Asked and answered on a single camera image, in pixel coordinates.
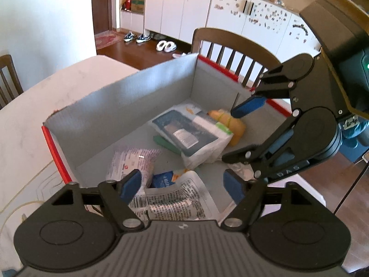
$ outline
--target door handle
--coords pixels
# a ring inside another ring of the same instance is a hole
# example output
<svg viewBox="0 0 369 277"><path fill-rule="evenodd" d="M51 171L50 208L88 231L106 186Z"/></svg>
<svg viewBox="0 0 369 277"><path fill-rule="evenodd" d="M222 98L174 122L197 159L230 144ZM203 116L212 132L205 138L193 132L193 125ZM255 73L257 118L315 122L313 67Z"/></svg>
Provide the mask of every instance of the door handle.
<svg viewBox="0 0 369 277"><path fill-rule="evenodd" d="M253 8L253 6L254 6L255 4L254 4L254 2L252 2L252 5L251 5L251 8L250 8L250 13L249 13L249 15L251 15L251 13L252 13L252 8Z"/></svg>
<svg viewBox="0 0 369 277"><path fill-rule="evenodd" d="M246 2L245 2L245 6L244 6L244 9L243 9L242 13L245 13L246 6L247 6L247 0L246 0Z"/></svg>

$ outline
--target food package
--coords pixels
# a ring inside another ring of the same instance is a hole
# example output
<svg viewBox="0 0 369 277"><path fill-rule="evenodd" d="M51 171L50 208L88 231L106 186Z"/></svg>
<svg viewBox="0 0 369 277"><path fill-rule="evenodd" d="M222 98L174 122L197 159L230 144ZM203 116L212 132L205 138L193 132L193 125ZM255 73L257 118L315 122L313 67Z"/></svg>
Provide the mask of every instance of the food package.
<svg viewBox="0 0 369 277"><path fill-rule="evenodd" d="M155 117L150 124L181 150L187 169L216 161L233 135L226 126L192 104L173 106Z"/></svg>
<svg viewBox="0 0 369 277"><path fill-rule="evenodd" d="M208 115L211 116L214 120L227 126L229 130L232 131L233 137L229 142L229 145L230 146L237 145L239 140L245 133L246 129L245 124L240 119L232 117L229 112L226 112L223 109L209 111Z"/></svg>

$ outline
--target white plastic bag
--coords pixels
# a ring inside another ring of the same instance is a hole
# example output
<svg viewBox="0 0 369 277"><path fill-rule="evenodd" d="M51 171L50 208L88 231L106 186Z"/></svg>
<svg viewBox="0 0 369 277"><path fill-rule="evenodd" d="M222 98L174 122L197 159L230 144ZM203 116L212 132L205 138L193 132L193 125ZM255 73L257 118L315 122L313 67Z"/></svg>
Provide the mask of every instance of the white plastic bag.
<svg viewBox="0 0 369 277"><path fill-rule="evenodd" d="M141 188L139 192L151 184L154 173L154 162L161 153L157 149L139 149L123 147L115 152L110 163L106 180L113 179L120 181L134 169L139 169L142 174Z"/></svg>

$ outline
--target wooden chair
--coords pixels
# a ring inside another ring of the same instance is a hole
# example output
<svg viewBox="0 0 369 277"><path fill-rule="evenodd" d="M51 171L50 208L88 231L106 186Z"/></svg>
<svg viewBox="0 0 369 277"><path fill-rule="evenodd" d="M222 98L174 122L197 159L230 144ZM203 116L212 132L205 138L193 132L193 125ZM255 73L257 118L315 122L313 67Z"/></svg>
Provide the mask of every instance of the wooden chair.
<svg viewBox="0 0 369 277"><path fill-rule="evenodd" d="M256 63L261 64L262 67L252 87L258 86L260 75L264 72L265 69L269 70L280 65L279 60L272 53L270 53L267 49L263 48L257 43L248 40L247 38L244 38L238 34L216 28L196 29L193 33L191 53L200 52L201 42L203 40L211 43L206 56L206 58L209 59L211 58L214 44L219 44L222 46L216 61L217 64L220 64L220 62L222 61L224 49L232 49L232 53L226 65L227 70L231 68L236 52L242 54L242 58L239 62L237 70L235 71L235 75L237 76L239 76L241 72L246 57L252 59L251 65L245 75L244 80L242 81L243 87L246 87L247 81L249 81L252 70Z"/></svg>
<svg viewBox="0 0 369 277"><path fill-rule="evenodd" d="M10 100L14 100L14 94L9 86L8 81L5 78L4 72L3 72L3 68L7 67L8 71L10 73L10 77L12 78L12 82L14 84L14 88L18 94L18 96L23 93L23 89L22 86L19 82L18 79L18 75L17 72L15 71L15 67L14 67L14 63L12 60L12 57L8 54L8 55L3 55L0 56L0 75L1 75L1 79L3 80L3 83L5 85L5 88L1 88L0 86L0 97L2 98L2 100L4 101L5 104L8 104L10 101L8 101L8 98L5 96L4 94L4 90L8 93Z"/></svg>

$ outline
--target white cabinet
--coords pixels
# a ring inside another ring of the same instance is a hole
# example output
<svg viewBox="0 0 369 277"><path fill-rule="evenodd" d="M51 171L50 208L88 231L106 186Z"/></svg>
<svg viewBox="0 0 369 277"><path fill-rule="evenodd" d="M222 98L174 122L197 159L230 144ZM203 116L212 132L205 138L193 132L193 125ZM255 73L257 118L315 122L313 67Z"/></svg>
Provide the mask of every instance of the white cabinet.
<svg viewBox="0 0 369 277"><path fill-rule="evenodd" d="M265 0L251 0L249 16L241 35L276 54L291 13Z"/></svg>
<svg viewBox="0 0 369 277"><path fill-rule="evenodd" d="M210 0L184 0L179 39L192 43L193 32L205 27Z"/></svg>
<svg viewBox="0 0 369 277"><path fill-rule="evenodd" d="M250 0L212 0L206 27L241 35Z"/></svg>
<svg viewBox="0 0 369 277"><path fill-rule="evenodd" d="M280 62L301 54L308 53L312 57L320 51L320 44L304 20L292 14L287 30L277 51Z"/></svg>
<svg viewBox="0 0 369 277"><path fill-rule="evenodd" d="M143 15L128 11L120 12L120 27L137 33L143 33Z"/></svg>
<svg viewBox="0 0 369 277"><path fill-rule="evenodd" d="M145 0L145 29L160 33L163 0Z"/></svg>
<svg viewBox="0 0 369 277"><path fill-rule="evenodd" d="M179 38L185 0L164 0L160 33Z"/></svg>

